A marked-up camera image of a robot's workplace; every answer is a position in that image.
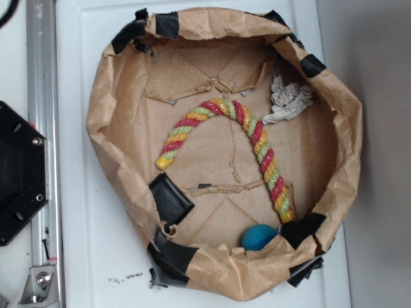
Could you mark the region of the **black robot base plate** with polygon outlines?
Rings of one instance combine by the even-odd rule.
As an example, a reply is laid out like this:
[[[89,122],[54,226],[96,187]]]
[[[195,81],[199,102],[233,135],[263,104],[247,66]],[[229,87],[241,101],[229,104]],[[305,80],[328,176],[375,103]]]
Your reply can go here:
[[[9,245],[48,200],[46,139],[1,102],[1,246]]]

